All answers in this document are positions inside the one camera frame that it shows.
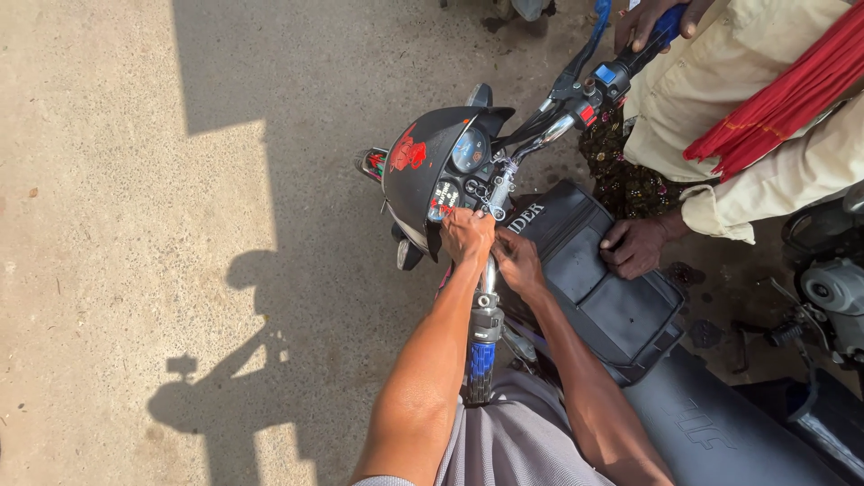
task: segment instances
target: beige shirt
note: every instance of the beige shirt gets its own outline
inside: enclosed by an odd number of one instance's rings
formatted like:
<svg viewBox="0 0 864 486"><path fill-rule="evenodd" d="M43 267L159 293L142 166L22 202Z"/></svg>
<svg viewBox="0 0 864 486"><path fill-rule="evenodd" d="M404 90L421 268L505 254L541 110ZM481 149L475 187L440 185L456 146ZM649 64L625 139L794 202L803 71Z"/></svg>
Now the beige shirt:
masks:
<svg viewBox="0 0 864 486"><path fill-rule="evenodd" d="M717 0L692 39L672 42L634 78L624 105L626 118L638 117L627 160L675 182L716 177L716 159L687 161L682 151L784 72L848 8L845 0ZM816 121L727 182L685 191L687 226L753 243L749 221L792 213L864 180L864 95Z"/></svg>

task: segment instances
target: gauge dial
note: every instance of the gauge dial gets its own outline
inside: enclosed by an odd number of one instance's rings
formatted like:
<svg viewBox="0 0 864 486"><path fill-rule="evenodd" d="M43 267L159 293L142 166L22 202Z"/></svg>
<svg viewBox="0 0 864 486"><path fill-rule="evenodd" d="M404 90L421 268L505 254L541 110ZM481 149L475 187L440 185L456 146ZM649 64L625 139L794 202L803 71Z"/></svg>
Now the gauge dial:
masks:
<svg viewBox="0 0 864 486"><path fill-rule="evenodd" d="M439 181L432 193L432 202L429 203L429 220L441 221L444 216L453 212L453 208L459 205L459 188L449 181Z"/></svg>
<svg viewBox="0 0 864 486"><path fill-rule="evenodd" d="M489 157L489 143L483 132L472 127L459 137L450 155L457 170L470 174L486 162Z"/></svg>

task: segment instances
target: black seat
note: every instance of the black seat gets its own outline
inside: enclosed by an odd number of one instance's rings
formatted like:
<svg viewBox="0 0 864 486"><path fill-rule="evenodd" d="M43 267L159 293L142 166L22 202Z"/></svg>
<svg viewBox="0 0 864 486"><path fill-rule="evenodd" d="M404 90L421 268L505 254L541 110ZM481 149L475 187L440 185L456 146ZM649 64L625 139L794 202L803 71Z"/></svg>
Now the black seat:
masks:
<svg viewBox="0 0 864 486"><path fill-rule="evenodd" d="M681 346L624 395L677 486L847 486Z"/></svg>

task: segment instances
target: concrete ground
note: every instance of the concrete ground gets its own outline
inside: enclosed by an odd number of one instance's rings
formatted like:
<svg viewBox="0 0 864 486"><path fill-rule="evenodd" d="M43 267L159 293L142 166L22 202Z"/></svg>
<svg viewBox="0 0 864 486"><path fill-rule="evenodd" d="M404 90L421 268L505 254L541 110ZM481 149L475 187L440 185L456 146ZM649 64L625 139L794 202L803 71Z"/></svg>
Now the concrete ground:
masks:
<svg viewBox="0 0 864 486"><path fill-rule="evenodd" d="M0 4L0 483L347 480L444 272L396 270L350 156L481 81L521 119L591 29L584 0L495 33L451 4ZM523 191L587 180L574 133L526 167ZM687 325L772 318L749 295L782 275L777 227L670 249L706 274ZM767 351L734 379L796 360Z"/></svg>

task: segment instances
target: red cloth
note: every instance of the red cloth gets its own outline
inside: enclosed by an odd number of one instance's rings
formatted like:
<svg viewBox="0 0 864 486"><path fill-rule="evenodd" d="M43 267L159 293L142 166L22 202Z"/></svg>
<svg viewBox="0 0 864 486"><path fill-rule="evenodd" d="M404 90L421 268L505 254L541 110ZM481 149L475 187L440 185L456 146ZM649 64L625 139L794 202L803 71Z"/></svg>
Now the red cloth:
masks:
<svg viewBox="0 0 864 486"><path fill-rule="evenodd" d="M687 147L684 159L719 156L712 173L726 181L807 124L862 75L864 1L859 1L770 85Z"/></svg>

